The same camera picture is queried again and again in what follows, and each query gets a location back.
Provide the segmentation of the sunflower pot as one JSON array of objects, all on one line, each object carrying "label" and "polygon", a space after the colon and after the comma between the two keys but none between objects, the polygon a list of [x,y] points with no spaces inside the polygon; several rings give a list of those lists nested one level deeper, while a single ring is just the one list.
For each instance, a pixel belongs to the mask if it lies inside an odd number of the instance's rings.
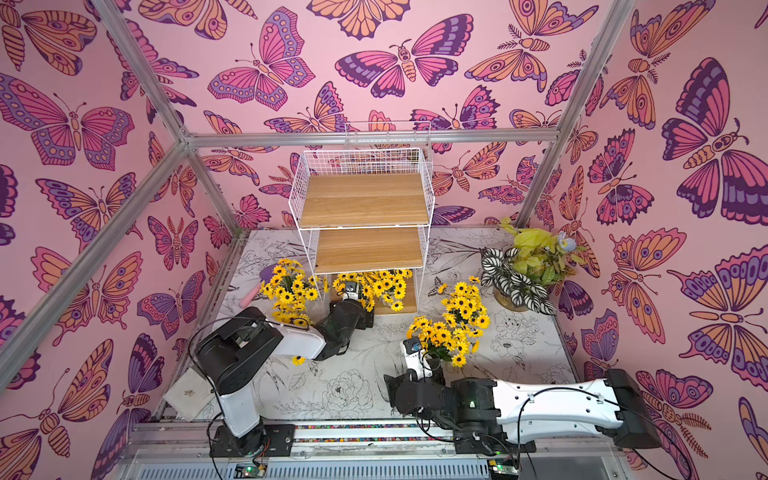
[{"label": "sunflower pot", "polygon": [[317,338],[305,312],[276,311],[270,325],[281,335],[274,355],[289,357],[296,365],[313,359],[317,352]]},{"label": "sunflower pot", "polygon": [[483,303],[480,286],[481,280],[477,276],[470,276],[451,286],[440,283],[437,295],[441,298],[443,312],[437,327],[461,338],[482,337],[491,319]]},{"label": "sunflower pot", "polygon": [[377,305],[387,307],[395,313],[405,311],[408,281],[413,279],[412,269],[389,269],[371,274],[371,286]]},{"label": "sunflower pot", "polygon": [[418,339],[426,354],[452,367],[463,368],[472,353],[479,348],[479,339],[488,327],[488,318],[466,320],[454,313],[444,313],[441,319],[416,317],[406,338]]},{"label": "sunflower pot", "polygon": [[305,309],[307,302],[319,300],[329,290],[322,277],[308,276],[297,260],[281,259],[271,270],[269,280],[261,283],[261,293],[275,302],[275,307]]},{"label": "sunflower pot", "polygon": [[341,299],[357,300],[369,313],[375,310],[376,296],[373,281],[366,272],[336,274],[332,282],[332,290]]}]

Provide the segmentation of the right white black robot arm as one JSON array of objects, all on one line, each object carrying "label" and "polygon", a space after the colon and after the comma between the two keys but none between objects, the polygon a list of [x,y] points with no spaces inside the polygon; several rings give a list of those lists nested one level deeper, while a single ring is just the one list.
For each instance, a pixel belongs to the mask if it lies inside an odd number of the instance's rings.
[{"label": "right white black robot arm", "polygon": [[605,436],[623,449],[655,449],[660,433],[639,385],[621,369],[568,385],[464,378],[445,385],[411,372],[386,375],[390,405],[400,414],[453,433],[463,449],[492,438],[526,445],[537,439]]}]

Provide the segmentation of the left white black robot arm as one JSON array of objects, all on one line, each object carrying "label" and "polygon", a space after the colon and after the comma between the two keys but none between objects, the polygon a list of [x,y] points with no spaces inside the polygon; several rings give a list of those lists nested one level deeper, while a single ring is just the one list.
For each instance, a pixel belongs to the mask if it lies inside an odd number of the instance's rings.
[{"label": "left white black robot arm", "polygon": [[316,325],[297,327],[267,319],[248,307],[202,339],[192,358],[212,384],[228,432],[240,440],[263,425],[250,384],[277,356],[324,361],[344,354],[353,334],[374,326],[374,314],[357,299],[333,302]]}]

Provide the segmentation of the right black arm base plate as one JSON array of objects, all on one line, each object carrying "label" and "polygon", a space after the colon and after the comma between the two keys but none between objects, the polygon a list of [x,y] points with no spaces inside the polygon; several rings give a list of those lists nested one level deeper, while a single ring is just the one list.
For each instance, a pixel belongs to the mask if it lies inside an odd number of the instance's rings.
[{"label": "right black arm base plate", "polygon": [[509,441],[503,429],[490,422],[466,422],[452,429],[457,453],[475,453],[485,456],[535,453],[534,441],[521,443]]}]

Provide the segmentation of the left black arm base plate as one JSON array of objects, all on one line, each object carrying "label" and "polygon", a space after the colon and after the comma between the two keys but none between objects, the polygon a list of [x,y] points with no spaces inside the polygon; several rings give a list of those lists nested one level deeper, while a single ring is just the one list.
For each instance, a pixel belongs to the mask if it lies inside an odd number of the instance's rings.
[{"label": "left black arm base plate", "polygon": [[259,424],[243,437],[236,437],[222,424],[215,432],[210,454],[213,458],[288,457],[295,432],[295,424]]}]

